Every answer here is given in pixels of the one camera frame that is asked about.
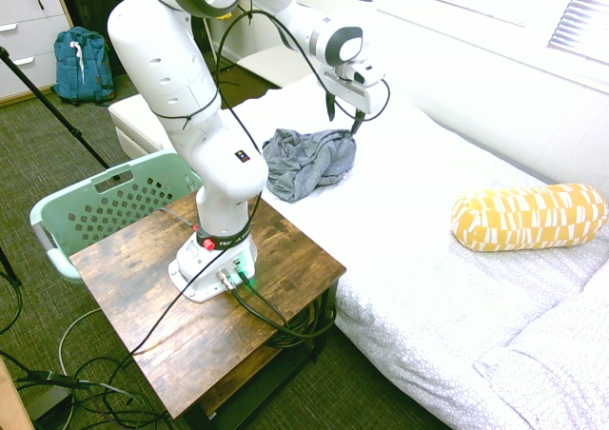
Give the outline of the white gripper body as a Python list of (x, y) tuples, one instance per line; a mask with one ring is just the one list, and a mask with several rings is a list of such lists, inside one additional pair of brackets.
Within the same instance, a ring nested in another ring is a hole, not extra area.
[(356, 82), (340, 80), (332, 71), (319, 68), (319, 75), (327, 91), (367, 114), (378, 111), (378, 84), (363, 87)]

